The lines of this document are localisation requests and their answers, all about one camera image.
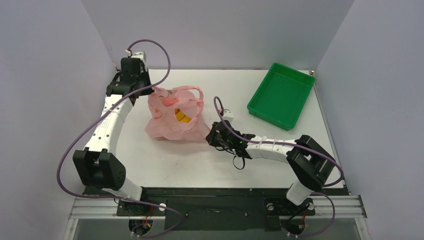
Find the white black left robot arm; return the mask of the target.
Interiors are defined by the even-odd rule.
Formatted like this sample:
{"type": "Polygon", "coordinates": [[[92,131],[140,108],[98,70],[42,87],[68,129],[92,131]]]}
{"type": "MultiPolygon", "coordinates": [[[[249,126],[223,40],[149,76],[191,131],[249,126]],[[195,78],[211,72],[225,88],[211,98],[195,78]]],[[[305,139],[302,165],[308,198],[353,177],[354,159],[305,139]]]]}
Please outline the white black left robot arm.
{"type": "Polygon", "coordinates": [[[120,66],[121,70],[106,88],[102,113],[107,116],[96,124],[84,149],[76,150],[72,160],[84,186],[131,199],[129,208],[136,215],[143,215],[149,210],[149,201],[143,197],[143,187],[127,178],[125,166],[116,157],[116,149],[125,120],[137,98],[151,94],[153,89],[148,88],[121,101],[127,94],[149,86],[151,81],[144,52],[123,57],[120,66]]]}

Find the pink plastic bag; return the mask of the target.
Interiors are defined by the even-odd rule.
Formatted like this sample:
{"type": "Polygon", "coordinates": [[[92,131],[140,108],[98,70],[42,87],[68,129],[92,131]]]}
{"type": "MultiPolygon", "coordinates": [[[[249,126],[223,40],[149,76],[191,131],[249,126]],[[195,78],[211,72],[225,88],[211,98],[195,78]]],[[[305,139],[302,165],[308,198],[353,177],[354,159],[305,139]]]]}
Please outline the pink plastic bag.
{"type": "Polygon", "coordinates": [[[149,137],[171,141],[206,140],[211,129],[202,115],[205,101],[198,86],[184,85],[172,89],[156,86],[153,90],[147,100],[151,119],[144,129],[149,137]],[[180,109],[191,121],[177,121],[175,109],[180,109]]]}

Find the yellow fake banana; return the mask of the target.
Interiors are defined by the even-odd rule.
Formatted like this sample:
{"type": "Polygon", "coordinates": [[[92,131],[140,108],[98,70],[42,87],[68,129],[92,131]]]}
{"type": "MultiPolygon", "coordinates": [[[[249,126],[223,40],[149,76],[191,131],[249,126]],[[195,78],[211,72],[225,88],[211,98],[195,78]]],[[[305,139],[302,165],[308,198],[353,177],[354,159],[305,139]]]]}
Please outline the yellow fake banana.
{"type": "Polygon", "coordinates": [[[189,116],[185,115],[179,108],[176,108],[174,110],[174,113],[176,120],[181,123],[189,123],[192,120],[189,116]]]}

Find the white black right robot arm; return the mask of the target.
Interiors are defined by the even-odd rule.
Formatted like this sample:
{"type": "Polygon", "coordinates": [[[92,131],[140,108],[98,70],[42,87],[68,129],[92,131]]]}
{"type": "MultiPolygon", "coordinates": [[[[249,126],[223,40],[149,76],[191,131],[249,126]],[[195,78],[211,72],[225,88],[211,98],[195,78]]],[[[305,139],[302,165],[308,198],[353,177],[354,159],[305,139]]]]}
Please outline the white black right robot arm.
{"type": "Polygon", "coordinates": [[[268,139],[240,133],[224,120],[214,122],[205,139],[210,146],[230,151],[242,160],[266,159],[288,164],[297,177],[282,199],[282,207],[289,214],[296,213],[313,192],[325,187],[335,167],[331,155],[309,135],[294,140],[268,139]]]}

